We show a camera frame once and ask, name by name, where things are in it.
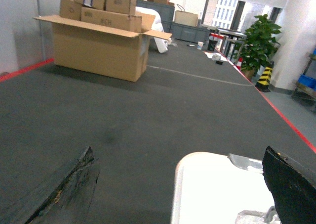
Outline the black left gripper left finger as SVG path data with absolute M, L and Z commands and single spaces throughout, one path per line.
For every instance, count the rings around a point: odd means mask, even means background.
M 2 224 L 85 224 L 100 175 L 87 146 L 0 215 Z

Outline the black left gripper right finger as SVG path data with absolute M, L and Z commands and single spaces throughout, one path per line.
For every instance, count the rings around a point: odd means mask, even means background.
M 283 224 L 316 222 L 316 173 L 268 146 L 262 160 L 266 186 Z

